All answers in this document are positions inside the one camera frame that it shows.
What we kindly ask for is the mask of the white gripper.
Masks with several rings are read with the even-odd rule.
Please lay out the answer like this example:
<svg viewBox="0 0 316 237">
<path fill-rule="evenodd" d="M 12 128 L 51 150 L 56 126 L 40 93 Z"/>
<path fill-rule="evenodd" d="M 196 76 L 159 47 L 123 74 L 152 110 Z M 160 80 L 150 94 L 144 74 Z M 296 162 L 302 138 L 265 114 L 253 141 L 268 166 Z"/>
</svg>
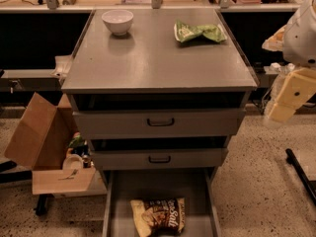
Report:
<svg viewBox="0 0 316 237">
<path fill-rule="evenodd" d="M 264 112 L 264 126 L 282 126 L 316 94 L 316 70 L 301 67 L 279 75 Z"/>
</svg>

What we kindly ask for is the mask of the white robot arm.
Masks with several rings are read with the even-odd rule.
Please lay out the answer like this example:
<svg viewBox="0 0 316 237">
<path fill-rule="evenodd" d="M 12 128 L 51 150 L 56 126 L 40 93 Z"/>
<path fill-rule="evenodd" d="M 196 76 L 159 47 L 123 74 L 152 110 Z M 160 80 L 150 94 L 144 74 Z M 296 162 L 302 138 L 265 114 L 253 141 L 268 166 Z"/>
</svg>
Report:
<svg viewBox="0 0 316 237">
<path fill-rule="evenodd" d="M 281 51 L 283 59 L 294 65 L 277 76 L 265 107 L 264 125 L 277 128 L 316 94 L 316 0 L 305 0 L 262 48 Z"/>
</svg>

